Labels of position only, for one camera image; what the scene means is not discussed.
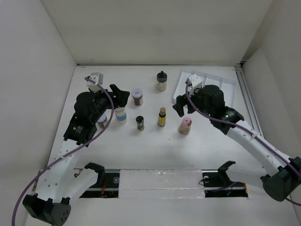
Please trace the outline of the yellow label sauce bottle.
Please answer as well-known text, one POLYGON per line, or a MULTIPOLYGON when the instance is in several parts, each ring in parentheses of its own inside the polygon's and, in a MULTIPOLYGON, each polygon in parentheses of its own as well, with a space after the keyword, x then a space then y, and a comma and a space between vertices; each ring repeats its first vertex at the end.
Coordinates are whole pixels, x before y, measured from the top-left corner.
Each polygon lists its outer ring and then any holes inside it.
POLYGON ((166 124, 166 109, 161 107, 158 115, 158 125, 163 127, 166 124))

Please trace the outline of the pink lid spice jar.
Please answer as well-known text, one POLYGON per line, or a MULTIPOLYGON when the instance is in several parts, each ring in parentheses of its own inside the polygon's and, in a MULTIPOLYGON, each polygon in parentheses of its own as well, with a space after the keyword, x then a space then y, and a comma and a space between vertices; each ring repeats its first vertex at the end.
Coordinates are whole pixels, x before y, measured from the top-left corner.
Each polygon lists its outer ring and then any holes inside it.
POLYGON ((182 119, 182 122, 178 128, 179 133, 183 134, 183 135, 187 135, 190 132, 191 129, 191 125, 192 125, 192 119, 189 117, 185 117, 182 119))

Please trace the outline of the black grinder cap jar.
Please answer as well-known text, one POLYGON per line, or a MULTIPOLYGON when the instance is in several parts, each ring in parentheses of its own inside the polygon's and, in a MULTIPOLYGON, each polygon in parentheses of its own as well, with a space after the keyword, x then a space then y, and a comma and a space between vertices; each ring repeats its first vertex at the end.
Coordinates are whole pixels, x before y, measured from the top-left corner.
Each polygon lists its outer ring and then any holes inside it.
POLYGON ((161 71, 156 76, 157 84, 156 89, 158 91, 165 91, 167 87, 167 74, 164 71, 161 71))

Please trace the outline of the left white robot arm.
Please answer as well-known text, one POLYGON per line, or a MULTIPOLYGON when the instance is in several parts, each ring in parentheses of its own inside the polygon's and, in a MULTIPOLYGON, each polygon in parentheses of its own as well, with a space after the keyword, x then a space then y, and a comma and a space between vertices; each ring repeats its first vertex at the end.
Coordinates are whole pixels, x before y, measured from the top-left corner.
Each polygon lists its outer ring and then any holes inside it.
POLYGON ((97 132, 96 124, 108 109, 125 107, 130 93, 110 85, 111 90, 97 88, 76 98, 74 114, 63 135, 63 143, 55 163, 34 194, 23 199, 31 217, 52 226, 62 226, 71 212, 71 205, 91 186, 101 186, 105 168, 89 162, 74 175, 74 167, 97 132))

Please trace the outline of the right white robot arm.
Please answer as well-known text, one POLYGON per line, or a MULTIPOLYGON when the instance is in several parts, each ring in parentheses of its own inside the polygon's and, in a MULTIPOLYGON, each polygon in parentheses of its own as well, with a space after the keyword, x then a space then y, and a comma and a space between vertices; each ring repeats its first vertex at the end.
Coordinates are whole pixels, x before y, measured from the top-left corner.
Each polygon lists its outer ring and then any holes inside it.
POLYGON ((261 135, 255 133, 244 117, 235 109, 226 106, 224 93, 215 85, 190 89, 176 98, 173 108, 180 117, 184 107, 188 113, 198 112, 223 134, 239 143, 265 169, 259 185, 274 200, 282 202, 301 184, 301 159, 276 150, 261 135))

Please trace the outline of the blue label white bottle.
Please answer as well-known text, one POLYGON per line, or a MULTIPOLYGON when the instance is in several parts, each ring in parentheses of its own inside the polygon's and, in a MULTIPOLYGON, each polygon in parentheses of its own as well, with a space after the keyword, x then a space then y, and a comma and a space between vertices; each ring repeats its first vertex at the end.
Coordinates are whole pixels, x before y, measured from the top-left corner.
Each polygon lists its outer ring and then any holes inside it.
POLYGON ((118 107, 114 110, 114 112, 119 124, 125 124, 127 122, 127 113, 124 107, 118 107))

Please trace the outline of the white lid spice jar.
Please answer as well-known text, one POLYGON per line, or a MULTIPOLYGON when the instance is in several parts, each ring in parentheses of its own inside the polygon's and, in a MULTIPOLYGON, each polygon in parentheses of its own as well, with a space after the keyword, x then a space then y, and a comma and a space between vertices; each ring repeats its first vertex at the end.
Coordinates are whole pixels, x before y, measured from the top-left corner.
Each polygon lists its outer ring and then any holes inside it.
POLYGON ((143 92, 141 89, 133 89, 131 91, 132 98, 135 106, 141 106, 143 104, 143 92))

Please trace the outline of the small black cap jar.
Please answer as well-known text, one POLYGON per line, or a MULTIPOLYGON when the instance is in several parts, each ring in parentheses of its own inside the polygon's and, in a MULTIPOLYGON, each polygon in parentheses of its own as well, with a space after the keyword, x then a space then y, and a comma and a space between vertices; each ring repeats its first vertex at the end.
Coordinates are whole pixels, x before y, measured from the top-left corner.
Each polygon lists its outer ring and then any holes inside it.
POLYGON ((143 131, 144 130, 144 117, 139 115, 136 117, 135 121, 137 124, 137 129, 139 131, 143 131))

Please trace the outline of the silver lid jar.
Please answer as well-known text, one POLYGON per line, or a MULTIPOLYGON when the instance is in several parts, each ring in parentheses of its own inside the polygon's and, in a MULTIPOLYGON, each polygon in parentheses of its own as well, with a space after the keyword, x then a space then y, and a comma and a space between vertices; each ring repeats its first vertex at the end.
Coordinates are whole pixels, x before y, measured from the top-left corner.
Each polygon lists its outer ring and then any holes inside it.
POLYGON ((106 126, 107 121, 108 121, 107 115, 104 113, 97 121, 99 128, 103 129, 106 126))

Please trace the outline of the white divided tray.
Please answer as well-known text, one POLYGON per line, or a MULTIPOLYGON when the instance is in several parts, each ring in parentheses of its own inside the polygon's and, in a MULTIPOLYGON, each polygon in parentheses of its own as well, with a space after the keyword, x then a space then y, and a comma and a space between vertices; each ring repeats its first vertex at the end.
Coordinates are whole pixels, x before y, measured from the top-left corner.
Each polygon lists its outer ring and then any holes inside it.
POLYGON ((224 101, 226 106, 233 108, 235 96, 236 96, 236 80, 225 78, 219 75, 213 75, 209 73, 204 73, 200 71, 190 70, 190 69, 183 69, 176 86, 174 95, 173 95, 173 103, 176 103, 176 98, 179 95, 184 95, 185 93, 185 82, 186 80, 196 74, 202 80, 202 86, 206 85, 215 85, 218 86, 220 90, 224 93, 224 101))

